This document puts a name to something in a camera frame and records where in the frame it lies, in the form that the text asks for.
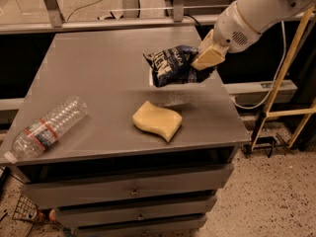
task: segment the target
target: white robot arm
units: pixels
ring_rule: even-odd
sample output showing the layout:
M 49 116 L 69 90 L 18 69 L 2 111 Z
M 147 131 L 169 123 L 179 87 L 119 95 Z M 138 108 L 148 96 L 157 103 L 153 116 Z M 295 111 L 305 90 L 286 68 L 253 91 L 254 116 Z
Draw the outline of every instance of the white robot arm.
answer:
M 315 3 L 316 0 L 234 1 L 204 38 L 192 66 L 202 70 L 223 62 L 227 52 L 247 49 L 271 26 L 311 8 Z

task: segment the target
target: table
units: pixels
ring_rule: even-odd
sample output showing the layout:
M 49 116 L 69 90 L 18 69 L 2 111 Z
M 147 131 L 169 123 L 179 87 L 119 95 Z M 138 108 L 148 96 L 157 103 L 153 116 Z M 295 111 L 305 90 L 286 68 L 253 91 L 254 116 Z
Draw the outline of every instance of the table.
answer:
M 157 89 L 142 52 L 198 46 L 194 27 L 58 34 L 0 148 L 0 165 L 23 193 L 78 236 L 136 236 L 198 229 L 224 186 L 238 147 L 250 141 L 217 72 L 200 84 Z M 88 115 L 38 158 L 5 158 L 16 134 L 70 95 Z M 170 143 L 138 130 L 145 102 L 170 108 L 183 125 Z

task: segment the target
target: bottle cap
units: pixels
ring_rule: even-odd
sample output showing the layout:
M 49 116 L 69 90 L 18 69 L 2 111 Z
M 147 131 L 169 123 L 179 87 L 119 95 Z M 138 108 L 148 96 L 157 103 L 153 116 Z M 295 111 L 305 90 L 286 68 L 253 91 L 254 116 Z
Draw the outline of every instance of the bottle cap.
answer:
M 11 162 L 12 164 L 17 163 L 17 161 L 18 161 L 18 159 L 17 159 L 10 151 L 6 152 L 6 153 L 4 154 L 4 157 L 5 157 L 9 162 Z

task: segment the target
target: plastic bottle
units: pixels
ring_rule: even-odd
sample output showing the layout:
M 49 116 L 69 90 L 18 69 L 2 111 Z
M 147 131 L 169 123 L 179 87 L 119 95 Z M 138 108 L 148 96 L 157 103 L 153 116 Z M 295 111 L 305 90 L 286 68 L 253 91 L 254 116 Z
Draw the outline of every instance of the plastic bottle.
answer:
M 43 118 L 21 131 L 4 156 L 15 164 L 22 158 L 41 155 L 70 127 L 87 114 L 87 105 L 79 97 L 71 96 Z

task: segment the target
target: yellow sponge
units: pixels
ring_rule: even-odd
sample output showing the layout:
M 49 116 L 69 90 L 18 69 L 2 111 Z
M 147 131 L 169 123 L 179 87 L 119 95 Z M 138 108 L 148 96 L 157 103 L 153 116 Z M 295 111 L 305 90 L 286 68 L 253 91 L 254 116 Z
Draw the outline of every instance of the yellow sponge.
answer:
M 182 123 L 175 111 L 159 108 L 146 101 L 132 116 L 133 123 L 141 130 L 156 133 L 167 142 L 171 140 Z

